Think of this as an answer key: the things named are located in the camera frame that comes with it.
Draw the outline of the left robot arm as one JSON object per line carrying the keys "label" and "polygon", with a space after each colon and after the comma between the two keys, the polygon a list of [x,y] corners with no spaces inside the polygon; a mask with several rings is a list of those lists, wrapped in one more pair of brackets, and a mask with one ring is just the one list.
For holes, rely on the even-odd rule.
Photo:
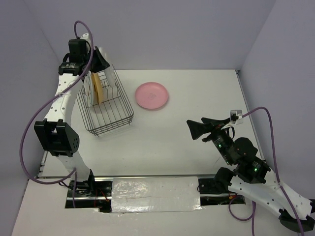
{"label": "left robot arm", "polygon": [[56,98],[44,119],[35,122],[34,130],[43,149],[70,173],[74,187],[90,196],[96,191],[95,177],[78,151],[80,138],[71,127],[71,117],[81,89],[86,93],[88,107],[103,101],[98,72],[110,65],[88,34],[69,40],[68,46],[69,53],[59,66]]}

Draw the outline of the yellow plate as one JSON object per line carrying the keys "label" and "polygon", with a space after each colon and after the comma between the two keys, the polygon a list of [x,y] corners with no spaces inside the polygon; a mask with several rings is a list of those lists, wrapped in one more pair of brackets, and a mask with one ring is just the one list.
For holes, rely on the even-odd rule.
{"label": "yellow plate", "polygon": [[92,81],[94,85],[94,90],[96,92],[97,103],[100,104],[103,102],[103,87],[100,77],[97,73],[92,73]]}

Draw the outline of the white watermelon pattern plate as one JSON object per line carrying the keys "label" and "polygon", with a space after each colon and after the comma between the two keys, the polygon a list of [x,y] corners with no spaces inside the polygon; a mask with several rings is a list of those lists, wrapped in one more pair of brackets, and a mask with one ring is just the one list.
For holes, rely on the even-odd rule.
{"label": "white watermelon pattern plate", "polygon": [[108,59],[108,57],[107,57],[107,53],[106,53],[106,51],[104,50],[104,48],[103,47],[100,47],[100,52],[101,52],[101,54],[102,54],[102,56],[103,56],[103,58],[106,60],[106,62],[108,62],[108,64],[110,65],[108,68],[106,68],[105,70],[104,70],[104,73],[105,73],[105,76],[106,76],[106,78],[107,78],[107,80],[108,80],[108,83],[109,83],[109,86],[112,88],[112,89],[114,89],[115,88],[115,72],[114,72],[114,68],[113,68],[113,66],[112,66],[112,64],[111,64],[111,62],[110,62],[110,60]]}

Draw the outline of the white blue-rimmed plate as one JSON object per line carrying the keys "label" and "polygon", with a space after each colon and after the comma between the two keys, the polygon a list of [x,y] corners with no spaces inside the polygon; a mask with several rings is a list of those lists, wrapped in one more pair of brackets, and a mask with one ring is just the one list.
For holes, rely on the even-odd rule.
{"label": "white blue-rimmed plate", "polygon": [[94,86],[93,86],[93,82],[92,82],[92,73],[89,72],[84,79],[83,82],[83,86],[84,86],[84,94],[86,97],[86,103],[87,103],[87,107],[91,107],[93,106],[94,103]]}

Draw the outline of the pink plate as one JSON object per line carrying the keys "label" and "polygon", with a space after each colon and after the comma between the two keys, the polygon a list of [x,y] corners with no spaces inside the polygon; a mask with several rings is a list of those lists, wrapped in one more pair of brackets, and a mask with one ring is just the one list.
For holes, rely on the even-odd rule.
{"label": "pink plate", "polygon": [[136,103],[148,110],[162,108],[169,99],[169,93],[165,86],[157,82],[141,84],[135,91]]}

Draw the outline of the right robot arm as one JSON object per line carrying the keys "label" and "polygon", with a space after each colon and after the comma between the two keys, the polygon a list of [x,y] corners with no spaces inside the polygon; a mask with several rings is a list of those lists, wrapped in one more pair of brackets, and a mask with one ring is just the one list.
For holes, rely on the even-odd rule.
{"label": "right robot arm", "polygon": [[202,118],[201,122],[187,120],[193,140],[202,135],[203,142],[213,142],[227,165],[234,170],[220,168],[215,175],[214,187],[219,192],[230,190],[265,207],[278,217],[280,223],[294,232],[314,229],[311,214],[314,201],[303,197],[282,181],[276,173],[256,156],[258,150],[248,138],[233,140],[227,129],[242,120],[232,115],[225,120]]}

